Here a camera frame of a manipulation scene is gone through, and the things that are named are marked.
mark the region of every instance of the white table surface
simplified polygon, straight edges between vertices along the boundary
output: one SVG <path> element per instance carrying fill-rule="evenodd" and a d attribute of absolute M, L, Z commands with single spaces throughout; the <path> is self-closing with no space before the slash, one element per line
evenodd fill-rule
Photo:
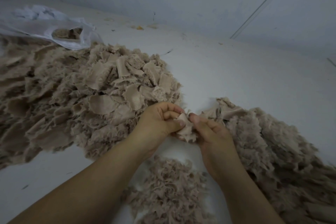
<path fill-rule="evenodd" d="M 327 60 L 312 60 L 230 39 L 207 39 L 165 25 L 157 29 L 130 18 L 50 0 L 15 0 L 13 6 L 42 4 L 70 17 L 84 17 L 97 27 L 104 42 L 140 48 L 148 54 L 164 54 L 168 69 L 182 83 L 188 109 L 211 107 L 216 97 L 227 96 L 244 108 L 261 107 L 279 120 L 298 127 L 320 149 L 325 162 L 336 164 L 336 68 Z M 144 30 L 131 28 L 141 25 Z M 205 171 L 197 146 L 168 139 L 159 154 L 190 159 Z M 42 152 L 30 163 L 0 171 L 0 224 L 8 222 L 36 200 L 90 165 L 82 150 L 72 146 L 56 154 Z M 141 175 L 137 171 L 133 180 Z M 231 223 L 224 196 L 209 179 L 209 211 L 219 223 Z M 113 223 L 133 223 L 123 206 Z"/>

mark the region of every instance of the person's left hand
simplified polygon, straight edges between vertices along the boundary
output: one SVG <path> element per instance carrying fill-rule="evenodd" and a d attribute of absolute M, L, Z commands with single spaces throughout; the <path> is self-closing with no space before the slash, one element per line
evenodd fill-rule
<path fill-rule="evenodd" d="M 182 120 L 173 120 L 183 112 L 173 103 L 153 104 L 145 109 L 129 139 L 134 140 L 139 150 L 145 151 L 145 158 L 149 158 L 170 133 L 186 125 Z"/>

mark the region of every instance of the white plastic bag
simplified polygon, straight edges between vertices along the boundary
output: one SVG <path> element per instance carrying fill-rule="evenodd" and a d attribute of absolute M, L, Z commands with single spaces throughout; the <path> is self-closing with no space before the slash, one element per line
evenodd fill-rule
<path fill-rule="evenodd" d="M 56 29 L 82 28 L 79 40 L 53 38 Z M 0 34 L 11 36 L 38 37 L 51 40 L 65 48 L 79 50 L 89 48 L 91 43 L 103 40 L 95 31 L 95 27 L 85 22 L 84 18 L 69 18 L 53 8 L 33 5 L 24 9 L 15 9 L 0 14 Z"/>

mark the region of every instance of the person's right arm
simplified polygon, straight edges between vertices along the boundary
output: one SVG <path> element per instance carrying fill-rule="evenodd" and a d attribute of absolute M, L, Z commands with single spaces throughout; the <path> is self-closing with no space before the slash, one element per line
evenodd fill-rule
<path fill-rule="evenodd" d="M 233 224 L 284 224 L 245 171 L 228 129 L 193 113 L 190 121 L 200 135 L 204 165 L 224 193 Z"/>

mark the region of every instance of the person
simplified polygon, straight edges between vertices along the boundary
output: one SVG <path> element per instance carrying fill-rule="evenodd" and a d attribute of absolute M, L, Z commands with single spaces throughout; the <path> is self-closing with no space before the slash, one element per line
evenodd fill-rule
<path fill-rule="evenodd" d="M 174 120 L 182 112 L 181 107 L 166 102 L 147 107 L 125 140 L 9 223 L 104 222 L 139 165 L 167 136 L 185 126 Z M 229 131 L 195 114 L 189 119 L 199 133 L 204 165 L 224 193 L 233 224 L 284 224 L 245 171 Z"/>

